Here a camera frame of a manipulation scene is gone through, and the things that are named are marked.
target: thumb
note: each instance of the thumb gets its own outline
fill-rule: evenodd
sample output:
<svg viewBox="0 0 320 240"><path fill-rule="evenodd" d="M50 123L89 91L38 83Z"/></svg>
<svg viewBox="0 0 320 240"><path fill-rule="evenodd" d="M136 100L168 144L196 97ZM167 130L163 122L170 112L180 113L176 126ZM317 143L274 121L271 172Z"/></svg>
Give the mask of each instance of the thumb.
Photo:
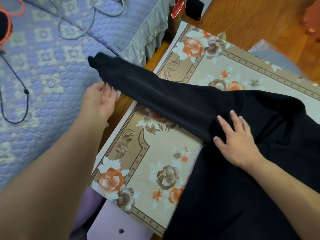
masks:
<svg viewBox="0 0 320 240"><path fill-rule="evenodd" d="M213 142L214 142L214 144L216 145L216 147L217 147L220 151L222 151L222 150L225 148L225 146L226 146L226 144L223 142L223 140L221 140L221 138L220 138L220 137L217 137L217 136L215 136L215 137L213 138Z"/></svg>

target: wood grain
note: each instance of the wood grain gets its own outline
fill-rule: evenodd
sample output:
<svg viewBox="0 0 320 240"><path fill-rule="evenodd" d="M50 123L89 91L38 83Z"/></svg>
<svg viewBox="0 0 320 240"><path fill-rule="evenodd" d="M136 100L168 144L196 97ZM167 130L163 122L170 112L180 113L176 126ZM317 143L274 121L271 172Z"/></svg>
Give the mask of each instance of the wood grain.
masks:
<svg viewBox="0 0 320 240"><path fill-rule="evenodd" d="M296 64L306 77L320 84L320 43L309 37L301 26L304 10L314 0L213 0L200 21L186 22L214 35L226 32L232 44L248 50L264 39ZM146 69L152 71L171 43L162 41ZM132 103L124 94L117 101L100 146L102 147ZM152 240L159 240L156 235Z"/></svg>

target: red package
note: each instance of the red package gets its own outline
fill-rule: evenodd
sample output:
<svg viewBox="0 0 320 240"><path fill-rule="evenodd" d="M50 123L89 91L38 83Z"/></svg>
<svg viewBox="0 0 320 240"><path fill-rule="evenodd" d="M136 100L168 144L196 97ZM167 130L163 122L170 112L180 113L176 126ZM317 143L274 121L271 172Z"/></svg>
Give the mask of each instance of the red package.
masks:
<svg viewBox="0 0 320 240"><path fill-rule="evenodd" d="M181 21L184 21L186 17L186 3L185 0L176 0L176 4L171 8L169 16L169 27L172 37L174 37L178 31Z"/></svg>

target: black cord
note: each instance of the black cord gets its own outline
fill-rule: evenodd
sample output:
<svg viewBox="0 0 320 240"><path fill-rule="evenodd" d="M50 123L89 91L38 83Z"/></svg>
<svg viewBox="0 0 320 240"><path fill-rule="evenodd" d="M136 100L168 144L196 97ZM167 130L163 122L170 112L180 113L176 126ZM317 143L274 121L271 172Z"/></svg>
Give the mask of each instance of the black cord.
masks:
<svg viewBox="0 0 320 240"><path fill-rule="evenodd" d="M14 73L14 75L16 76L16 78L19 80L19 82L21 82L22 86L23 86L23 91L26 94L26 113L24 114L24 117L22 118L22 120L18 121L18 122L13 122L10 121L6 118L4 110L3 110L3 101L2 101L2 94L1 94L1 86L0 86L0 102L1 102L1 113L2 113L2 117L5 119L6 122L9 122L10 124L19 124L22 121L24 121L24 119L26 118L27 114L28 114L28 110L29 110L29 90L26 88L26 86L23 84L23 82L20 80L20 78L17 76L16 72L13 70L13 68L11 67L11 65L7 62L7 60L4 58L4 56L0 53L2 59L4 60L4 62L8 65L8 67L10 67L10 69L12 70L12 72Z"/></svg>

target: black garment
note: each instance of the black garment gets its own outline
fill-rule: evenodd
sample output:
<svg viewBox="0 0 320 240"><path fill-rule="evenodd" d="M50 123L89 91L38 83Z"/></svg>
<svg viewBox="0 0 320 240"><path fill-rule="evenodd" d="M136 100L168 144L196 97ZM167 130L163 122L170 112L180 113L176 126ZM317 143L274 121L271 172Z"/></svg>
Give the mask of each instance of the black garment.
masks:
<svg viewBox="0 0 320 240"><path fill-rule="evenodd" d="M212 139L225 140L216 118L232 124L234 109L251 126L264 157L320 192L320 125L300 100L163 80L102 53L88 60L104 82L206 142L163 239L299 239L263 189L225 160Z"/></svg>

